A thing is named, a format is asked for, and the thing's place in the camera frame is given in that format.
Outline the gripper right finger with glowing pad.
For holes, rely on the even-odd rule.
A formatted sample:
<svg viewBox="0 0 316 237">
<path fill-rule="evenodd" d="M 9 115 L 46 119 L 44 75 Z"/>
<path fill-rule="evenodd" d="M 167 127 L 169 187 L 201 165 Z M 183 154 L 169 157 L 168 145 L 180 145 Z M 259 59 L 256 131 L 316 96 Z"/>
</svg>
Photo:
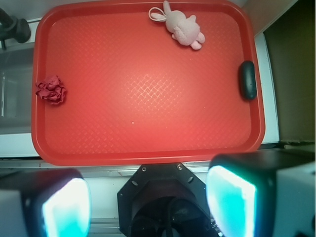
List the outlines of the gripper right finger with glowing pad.
<svg viewBox="0 0 316 237">
<path fill-rule="evenodd" d="M 310 151 L 220 154 L 206 176 L 208 206 L 226 237 L 313 237 L 315 174 Z"/>
</svg>

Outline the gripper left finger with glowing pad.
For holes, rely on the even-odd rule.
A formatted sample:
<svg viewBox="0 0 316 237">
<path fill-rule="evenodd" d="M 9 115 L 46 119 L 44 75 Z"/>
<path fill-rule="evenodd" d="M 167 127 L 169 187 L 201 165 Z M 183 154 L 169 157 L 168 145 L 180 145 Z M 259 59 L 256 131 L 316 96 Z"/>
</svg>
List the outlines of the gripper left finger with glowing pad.
<svg viewBox="0 0 316 237">
<path fill-rule="evenodd" d="M 17 171 L 0 178 L 2 237 L 85 237 L 88 183 L 73 168 Z"/>
</svg>

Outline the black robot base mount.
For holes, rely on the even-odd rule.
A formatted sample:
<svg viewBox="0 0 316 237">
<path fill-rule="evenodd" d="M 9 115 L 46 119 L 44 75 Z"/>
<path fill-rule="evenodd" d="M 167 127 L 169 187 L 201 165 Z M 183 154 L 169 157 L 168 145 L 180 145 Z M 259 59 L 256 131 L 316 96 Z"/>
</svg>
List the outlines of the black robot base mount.
<svg viewBox="0 0 316 237">
<path fill-rule="evenodd" d="M 117 193 L 126 237 L 217 237 L 206 185 L 181 163 L 142 165 Z"/>
</svg>

